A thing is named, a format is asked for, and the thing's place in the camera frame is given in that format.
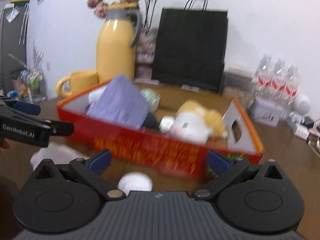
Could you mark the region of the person's left hand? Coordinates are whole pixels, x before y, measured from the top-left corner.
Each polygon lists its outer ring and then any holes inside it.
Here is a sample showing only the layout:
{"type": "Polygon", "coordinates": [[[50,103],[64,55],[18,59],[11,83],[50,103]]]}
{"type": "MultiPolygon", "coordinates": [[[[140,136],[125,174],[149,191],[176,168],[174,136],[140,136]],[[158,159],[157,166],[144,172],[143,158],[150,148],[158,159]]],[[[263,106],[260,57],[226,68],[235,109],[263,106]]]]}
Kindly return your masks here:
{"type": "Polygon", "coordinates": [[[10,144],[8,143],[8,141],[6,139],[0,140],[0,148],[5,149],[5,150],[10,148],[10,144]]]}

